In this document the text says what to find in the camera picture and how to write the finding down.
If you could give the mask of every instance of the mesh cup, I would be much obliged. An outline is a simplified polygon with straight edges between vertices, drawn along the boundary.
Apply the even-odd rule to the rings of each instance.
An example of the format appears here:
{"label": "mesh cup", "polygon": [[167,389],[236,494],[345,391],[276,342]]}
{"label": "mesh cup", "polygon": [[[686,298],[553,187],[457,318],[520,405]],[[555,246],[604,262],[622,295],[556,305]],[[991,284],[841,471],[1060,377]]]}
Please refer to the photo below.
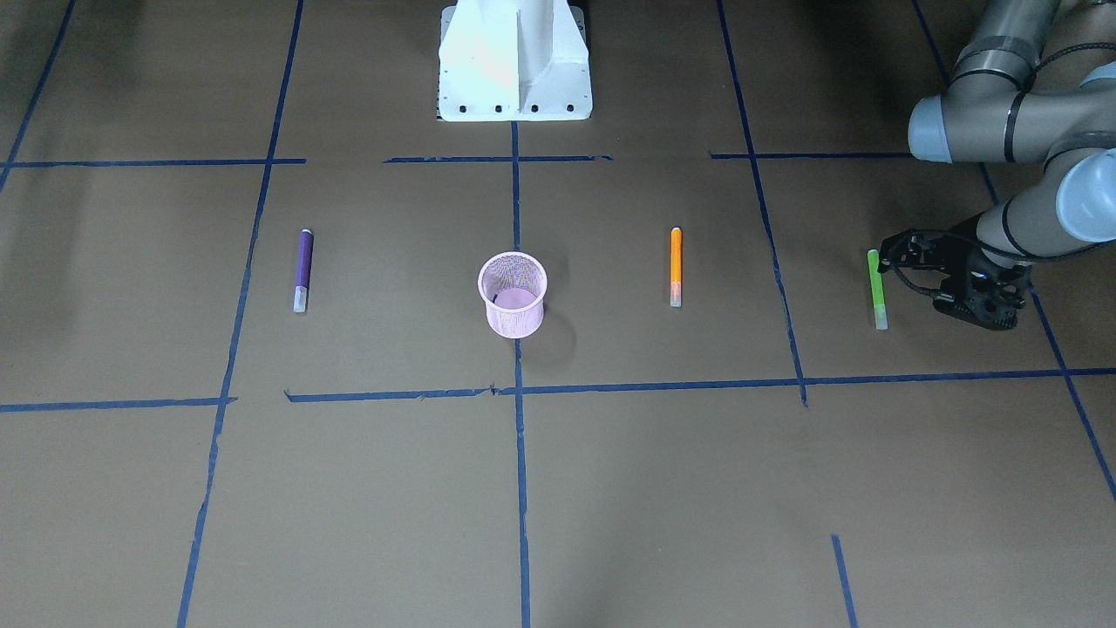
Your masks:
{"label": "mesh cup", "polygon": [[[520,339],[535,334],[542,325],[542,296],[547,292],[547,271],[530,254],[501,252],[481,265],[477,288],[484,299],[489,327],[503,338]],[[522,288],[535,299],[522,307],[508,308],[494,302],[503,290]]]}

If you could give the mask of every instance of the orange marker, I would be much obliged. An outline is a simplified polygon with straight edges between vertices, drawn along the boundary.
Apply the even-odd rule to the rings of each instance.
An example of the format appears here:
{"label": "orange marker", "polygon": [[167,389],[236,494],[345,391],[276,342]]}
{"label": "orange marker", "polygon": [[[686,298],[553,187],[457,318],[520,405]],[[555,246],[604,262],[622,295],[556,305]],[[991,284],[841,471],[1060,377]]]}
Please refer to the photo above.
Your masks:
{"label": "orange marker", "polygon": [[682,228],[671,229],[671,307],[682,307]]}

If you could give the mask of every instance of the brown floor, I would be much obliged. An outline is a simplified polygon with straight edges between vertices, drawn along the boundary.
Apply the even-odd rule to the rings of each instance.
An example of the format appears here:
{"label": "brown floor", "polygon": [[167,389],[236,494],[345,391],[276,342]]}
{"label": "brown floor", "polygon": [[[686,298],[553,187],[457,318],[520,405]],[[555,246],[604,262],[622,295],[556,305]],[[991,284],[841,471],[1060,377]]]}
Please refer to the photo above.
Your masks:
{"label": "brown floor", "polygon": [[870,321],[1038,178],[905,155],[983,2],[594,0],[514,127],[435,118],[446,3],[0,3],[0,626],[1116,626],[1114,253]]}

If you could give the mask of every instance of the blue painter's tape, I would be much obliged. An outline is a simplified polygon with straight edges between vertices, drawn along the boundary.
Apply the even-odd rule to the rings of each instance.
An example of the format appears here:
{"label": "blue painter's tape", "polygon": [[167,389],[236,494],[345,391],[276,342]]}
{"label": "blue painter's tape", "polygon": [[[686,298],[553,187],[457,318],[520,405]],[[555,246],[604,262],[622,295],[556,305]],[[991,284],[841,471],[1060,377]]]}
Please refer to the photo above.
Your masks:
{"label": "blue painter's tape", "polygon": [[793,160],[793,158],[914,158],[911,153],[710,153],[712,160]]}
{"label": "blue painter's tape", "polygon": [[984,186],[988,187],[988,195],[992,197],[992,204],[1000,204],[1000,194],[995,193],[995,184],[992,183],[992,175],[988,172],[988,166],[980,164],[981,176],[984,177]]}
{"label": "blue painter's tape", "polygon": [[[282,85],[279,88],[279,98],[276,104],[275,122],[271,125],[271,141],[268,145],[267,163],[263,165],[263,178],[260,182],[259,201],[256,204],[256,218],[252,222],[252,234],[248,242],[248,258],[244,261],[244,273],[240,283],[240,298],[237,302],[237,317],[232,326],[232,338],[229,341],[229,364],[225,367],[224,379],[221,384],[221,398],[229,397],[232,388],[232,374],[237,364],[237,350],[240,346],[240,332],[244,322],[244,309],[248,303],[248,288],[252,280],[252,258],[256,253],[256,242],[260,234],[260,221],[263,218],[263,206],[268,197],[268,185],[271,182],[271,166],[275,162],[276,146],[279,143],[279,129],[282,126],[283,104],[287,100],[287,87],[290,85],[290,73],[295,65],[295,49],[298,44],[298,31],[302,21],[304,0],[298,0],[295,10],[295,25],[291,28],[290,45],[287,48],[287,65],[283,69]],[[205,519],[209,513],[210,496],[213,493],[213,476],[217,472],[218,439],[224,427],[224,416],[227,404],[217,407],[217,417],[213,421],[213,437],[210,441],[209,468],[205,476],[205,497],[198,510],[198,519],[194,522],[194,537],[190,548],[190,561],[186,566],[186,579],[182,586],[182,600],[179,603],[179,618],[176,628],[185,628],[186,618],[190,612],[190,599],[194,589],[194,577],[198,573],[198,559],[201,554],[202,538],[205,533]]]}
{"label": "blue painter's tape", "polygon": [[523,388],[523,395],[568,395],[577,393],[634,393],[650,390],[716,390],[732,388],[771,388],[798,386],[797,379],[724,380],[689,383],[647,384],[597,384],[574,386],[532,386]]}
{"label": "blue painter's tape", "polygon": [[511,241],[519,248],[519,123],[511,123]]}
{"label": "blue painter's tape", "polygon": [[830,540],[834,544],[834,558],[837,560],[837,574],[840,577],[841,593],[845,596],[848,626],[849,628],[859,628],[859,622],[856,620],[856,605],[853,603],[853,588],[848,584],[848,570],[845,569],[845,552],[840,549],[840,538],[831,534]]}
{"label": "blue painter's tape", "polygon": [[578,161],[614,161],[614,160],[610,155],[533,155],[533,156],[520,156],[519,161],[521,163],[527,163],[527,162],[567,163],[567,162],[578,162]]}
{"label": "blue painter's tape", "polygon": [[387,393],[335,393],[327,395],[291,395],[285,393],[291,404],[323,404],[335,402],[382,402],[386,399],[444,399],[453,397],[479,397],[481,395],[511,395],[496,388],[456,388],[445,390],[396,390]]}
{"label": "blue painter's tape", "polygon": [[384,163],[508,163],[510,156],[429,156],[429,157],[392,157]]}
{"label": "blue painter's tape", "polygon": [[[267,158],[166,158],[166,160],[136,160],[136,161],[20,161],[11,164],[12,167],[152,167],[173,165],[266,165]],[[281,157],[273,158],[271,163],[276,165],[305,164],[305,157]]]}
{"label": "blue painter's tape", "polygon": [[385,160],[384,163],[511,163],[519,160],[527,162],[579,162],[579,161],[614,161],[612,155],[529,155],[529,156],[398,156]]}
{"label": "blue painter's tape", "polygon": [[855,384],[902,384],[931,381],[1012,380],[1027,378],[1058,378],[1061,371],[988,371],[968,374],[905,374],[897,376],[848,376],[836,378],[806,378],[809,386],[845,386]]}
{"label": "blue painter's tape", "polygon": [[926,42],[930,44],[930,51],[934,55],[934,62],[937,64],[937,74],[942,77],[942,83],[950,84],[950,73],[945,69],[945,62],[942,60],[942,54],[937,50],[937,44],[934,42],[934,35],[930,31],[930,25],[926,23],[926,16],[922,13],[922,7],[918,6],[918,0],[911,0],[912,7],[914,7],[914,12],[918,17],[918,23],[922,26],[922,33],[926,36]]}
{"label": "blue painter's tape", "polygon": [[1097,441],[1097,435],[1093,431],[1093,423],[1089,422],[1089,416],[1085,413],[1085,406],[1081,404],[1081,398],[1077,394],[1077,386],[1074,385],[1074,378],[1071,371],[1066,368],[1066,360],[1061,355],[1061,349],[1058,347],[1058,341],[1054,337],[1054,329],[1050,327],[1050,321],[1047,319],[1046,309],[1042,307],[1042,299],[1039,298],[1038,290],[1035,286],[1031,286],[1031,300],[1035,301],[1035,310],[1039,313],[1039,321],[1042,322],[1042,330],[1047,335],[1047,341],[1050,342],[1050,349],[1054,351],[1055,360],[1058,361],[1058,367],[1061,369],[1061,374],[1066,380],[1066,389],[1069,392],[1069,397],[1074,402],[1074,408],[1077,409],[1077,416],[1081,421],[1081,427],[1085,428],[1085,436],[1089,439],[1089,446],[1093,448],[1093,455],[1097,460],[1097,465],[1100,466],[1100,474],[1105,479],[1105,483],[1108,485],[1108,492],[1113,496],[1113,501],[1116,502],[1116,480],[1113,479],[1112,470],[1108,467],[1108,461],[1105,460],[1105,453],[1100,448],[1100,443]]}
{"label": "blue painter's tape", "polygon": [[763,180],[760,176],[759,161],[756,158],[756,144],[752,142],[751,126],[748,124],[748,109],[744,107],[744,95],[740,88],[740,75],[737,71],[737,58],[732,51],[732,39],[729,36],[729,22],[724,16],[723,0],[716,0],[716,10],[721,18],[721,35],[724,37],[724,51],[729,56],[729,70],[732,73],[732,85],[737,91],[737,106],[740,109],[740,124],[744,132],[744,144],[752,166],[752,178],[756,182],[756,195],[760,201],[760,216],[763,219],[763,231],[767,233],[768,245],[771,248],[771,268],[775,272],[775,282],[779,288],[779,297],[782,299],[782,312],[787,322],[787,341],[790,346],[790,356],[795,363],[795,374],[798,377],[799,395],[802,398],[802,406],[809,406],[806,395],[806,383],[802,376],[802,361],[798,356],[798,342],[795,340],[795,325],[790,317],[790,303],[787,301],[787,289],[782,283],[782,270],[779,267],[779,252],[775,243],[775,233],[771,231],[771,219],[768,215],[767,199],[763,194]]}
{"label": "blue painter's tape", "polygon": [[35,85],[35,91],[31,93],[31,102],[27,105],[27,112],[23,113],[23,120],[19,124],[19,132],[16,133],[16,142],[11,145],[11,152],[8,153],[8,160],[4,162],[3,170],[0,170],[0,191],[3,191],[3,186],[8,182],[8,173],[11,172],[11,166],[16,163],[16,155],[19,154],[19,147],[23,145],[23,137],[27,136],[27,127],[31,124],[31,116],[35,115],[35,107],[38,106],[39,98],[42,96],[42,89],[47,85],[50,69],[55,67],[55,59],[58,58],[58,50],[62,47],[62,39],[66,37],[66,30],[69,28],[70,18],[74,17],[74,4],[76,2],[77,0],[70,0],[69,4],[66,4],[66,13],[62,16],[61,26],[58,27],[55,45],[50,48],[50,56],[47,57],[47,64],[42,67],[42,74],[39,75],[39,81]]}
{"label": "blue painter's tape", "polygon": [[62,413],[69,410],[126,410],[133,408],[173,408],[176,406],[219,406],[232,404],[235,397],[200,397],[196,399],[128,399],[122,402],[58,402],[50,404],[0,404],[2,413]]}
{"label": "blue painter's tape", "polygon": [[[1116,368],[1076,369],[1069,371],[1077,377],[1116,376]],[[980,381],[1060,378],[1060,370],[1045,369],[1035,371],[985,371],[958,374],[903,374],[893,376],[845,376],[830,378],[804,378],[806,386],[849,386],[870,384],[908,384],[940,381]],[[523,387],[522,394],[528,395],[577,395],[583,393],[642,393],[655,390],[718,390],[741,388],[779,388],[799,386],[797,378],[776,378],[756,380],[711,380],[679,383],[633,383],[633,384],[586,384]],[[424,399],[478,397],[481,395],[516,395],[516,387],[504,388],[458,388],[444,390],[397,390],[386,393],[337,393],[326,395],[287,395],[291,404],[324,404],[337,402],[376,402],[385,399]]]}
{"label": "blue painter's tape", "polygon": [[516,453],[519,476],[519,603],[521,628],[531,628],[531,561],[527,545],[527,446],[523,432],[523,348],[522,344],[517,340]]}

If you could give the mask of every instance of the purple marker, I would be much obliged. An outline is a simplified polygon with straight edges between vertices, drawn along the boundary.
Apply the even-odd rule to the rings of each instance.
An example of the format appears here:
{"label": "purple marker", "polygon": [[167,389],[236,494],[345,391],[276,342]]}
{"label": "purple marker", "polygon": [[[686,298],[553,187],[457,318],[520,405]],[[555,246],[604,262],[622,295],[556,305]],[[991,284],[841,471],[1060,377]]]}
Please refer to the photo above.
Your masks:
{"label": "purple marker", "polygon": [[314,231],[302,229],[298,236],[298,271],[295,273],[295,311],[306,311],[310,293],[310,257],[314,254]]}

